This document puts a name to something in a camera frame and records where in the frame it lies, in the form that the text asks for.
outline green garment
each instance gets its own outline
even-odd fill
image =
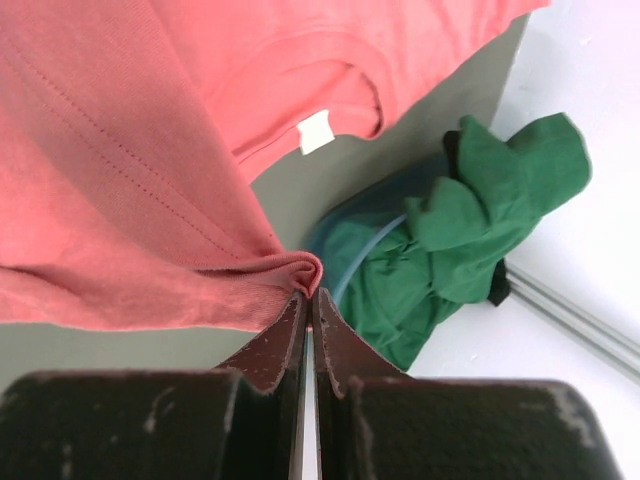
[[[340,302],[356,332],[404,370],[438,323],[487,299],[497,262],[590,178],[564,114],[507,142],[463,117],[457,167],[457,178],[440,177],[427,198],[405,200],[406,222],[369,253]]]

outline pink t-shirt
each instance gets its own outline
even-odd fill
[[[296,124],[373,138],[546,3],[3,2],[0,321],[265,327],[322,271],[248,186]]]

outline white label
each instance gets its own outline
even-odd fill
[[[331,125],[329,125],[329,110],[320,110],[298,124],[300,132],[300,150],[308,155],[314,150],[334,140]]]

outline fabric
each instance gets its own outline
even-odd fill
[[[428,197],[406,200],[406,223],[371,251],[340,302],[356,332],[404,370],[440,322],[489,298],[500,260],[590,178],[580,134],[563,114],[507,142],[473,117],[460,127],[457,179],[441,177]]]
[[[3,2],[0,319],[260,330],[321,275],[248,187],[295,124],[372,138],[546,4]]]

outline green hood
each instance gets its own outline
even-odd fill
[[[564,114],[536,120],[507,142],[460,120],[457,179],[407,199],[411,236],[432,254],[434,291],[459,303],[487,298],[496,263],[547,213],[582,191],[591,169]]]

